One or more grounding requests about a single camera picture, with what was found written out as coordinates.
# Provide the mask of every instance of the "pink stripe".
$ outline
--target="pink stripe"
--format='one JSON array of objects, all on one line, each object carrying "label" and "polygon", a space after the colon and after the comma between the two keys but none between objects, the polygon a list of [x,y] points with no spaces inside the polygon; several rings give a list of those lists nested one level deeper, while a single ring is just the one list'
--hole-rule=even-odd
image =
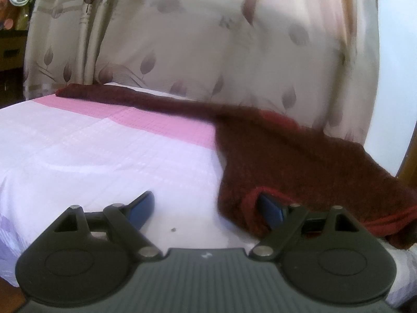
[{"label": "pink stripe", "polygon": [[212,123],[163,113],[147,112],[134,107],[58,98],[55,95],[48,95],[32,101],[98,119],[108,118],[126,127],[145,130],[209,149],[215,148],[215,128]]}]

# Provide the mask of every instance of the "white wall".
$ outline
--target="white wall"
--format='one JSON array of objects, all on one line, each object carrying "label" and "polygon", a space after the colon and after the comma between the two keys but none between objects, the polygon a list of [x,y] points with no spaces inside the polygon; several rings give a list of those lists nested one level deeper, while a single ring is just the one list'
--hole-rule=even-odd
[{"label": "white wall", "polygon": [[365,150],[396,175],[417,120],[417,0],[379,0],[379,86]]}]

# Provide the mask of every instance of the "curtain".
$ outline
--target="curtain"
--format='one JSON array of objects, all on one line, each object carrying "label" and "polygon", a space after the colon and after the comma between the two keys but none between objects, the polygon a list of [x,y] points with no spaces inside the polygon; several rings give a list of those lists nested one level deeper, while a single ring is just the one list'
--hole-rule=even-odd
[{"label": "curtain", "polygon": [[26,99],[70,82],[250,105],[364,143],[376,0],[37,0]]}]

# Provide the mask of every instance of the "black device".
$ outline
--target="black device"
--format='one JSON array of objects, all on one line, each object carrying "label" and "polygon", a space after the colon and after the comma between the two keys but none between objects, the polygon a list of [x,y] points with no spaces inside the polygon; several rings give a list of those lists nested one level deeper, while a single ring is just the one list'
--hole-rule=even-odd
[{"label": "black device", "polygon": [[148,191],[103,212],[65,210],[17,261],[27,298],[18,312],[395,312],[384,301],[394,260],[340,206],[309,212],[261,194],[257,209],[272,230],[249,255],[172,248],[166,256],[138,231],[153,208]]}]

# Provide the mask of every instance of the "drawer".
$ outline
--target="drawer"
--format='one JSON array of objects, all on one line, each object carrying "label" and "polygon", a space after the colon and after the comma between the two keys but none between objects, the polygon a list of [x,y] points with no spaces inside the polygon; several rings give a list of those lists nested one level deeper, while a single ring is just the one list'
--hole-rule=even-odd
[{"label": "drawer", "polygon": [[0,71],[23,67],[26,36],[0,37]]},{"label": "drawer", "polygon": [[24,101],[23,68],[0,72],[0,108]]}]

